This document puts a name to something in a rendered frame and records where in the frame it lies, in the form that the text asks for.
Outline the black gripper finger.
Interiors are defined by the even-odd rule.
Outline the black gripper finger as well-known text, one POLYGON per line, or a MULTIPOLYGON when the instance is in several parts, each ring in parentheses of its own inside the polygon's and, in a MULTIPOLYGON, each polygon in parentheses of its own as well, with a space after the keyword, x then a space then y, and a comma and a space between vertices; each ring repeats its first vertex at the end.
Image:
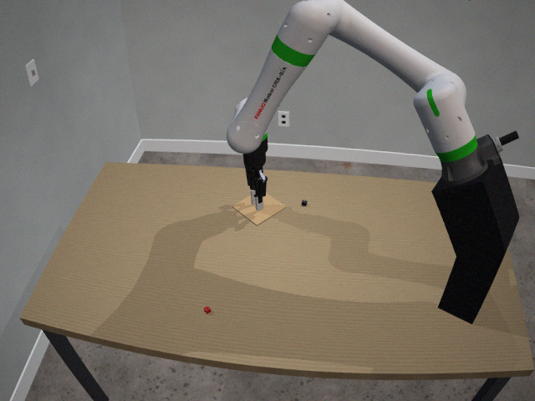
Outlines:
POLYGON ((246 165, 245 165, 245 168, 246 168, 246 174, 247 174, 247 184, 250 185, 250 189, 251 189, 252 205, 255 205, 256 199, 254 195, 256 195, 256 192, 255 192, 254 180, 252 179, 252 173, 251 173, 252 169, 250 167, 247 167, 246 165))
POLYGON ((254 180, 255 184, 255 192, 256 195, 254 195, 256 199, 256 210, 259 211, 263 209, 263 197, 266 195, 266 186, 267 186, 267 180, 268 178, 263 175, 262 171, 260 170, 260 177, 255 178, 255 171, 251 170, 252 172, 252 179, 254 180))

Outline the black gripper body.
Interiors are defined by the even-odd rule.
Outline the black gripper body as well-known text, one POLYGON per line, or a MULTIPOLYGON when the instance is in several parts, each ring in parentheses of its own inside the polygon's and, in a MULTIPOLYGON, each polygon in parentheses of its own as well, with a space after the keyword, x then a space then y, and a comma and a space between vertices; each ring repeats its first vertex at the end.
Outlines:
POLYGON ((266 163, 266 153, 259 156, 246 156, 243 155, 244 164, 255 171, 255 178, 260 177, 260 170, 263 173, 263 165, 266 163))

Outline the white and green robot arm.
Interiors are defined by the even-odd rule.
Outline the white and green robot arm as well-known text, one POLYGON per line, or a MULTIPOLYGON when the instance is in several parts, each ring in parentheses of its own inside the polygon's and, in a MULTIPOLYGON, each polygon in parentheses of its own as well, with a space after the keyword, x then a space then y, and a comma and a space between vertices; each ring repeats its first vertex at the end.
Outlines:
POLYGON ((499 139, 476 139, 465 109, 466 86, 459 76, 344 0, 306 0, 289 10, 252 92, 236 107, 227 130, 227 143, 234 151, 251 157, 267 152, 268 126, 278 106, 329 33, 385 66, 417 93, 415 110, 441 161, 445 184, 466 183, 488 166, 500 164, 502 146, 519 138, 514 131, 499 139))

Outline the tan flat mat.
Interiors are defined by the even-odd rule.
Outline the tan flat mat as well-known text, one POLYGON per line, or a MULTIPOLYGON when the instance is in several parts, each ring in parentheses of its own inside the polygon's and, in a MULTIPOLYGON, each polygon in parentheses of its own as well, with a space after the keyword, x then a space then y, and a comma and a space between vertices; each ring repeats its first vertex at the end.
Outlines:
POLYGON ((263 197, 263 209, 259 211, 256 210, 256 204, 252 205, 251 196, 239 201, 232 207, 238 212, 240 212, 242 215, 244 215, 256 226, 260 225, 270 217, 276 215, 278 212, 286 208, 285 205, 283 205, 267 193, 263 197))

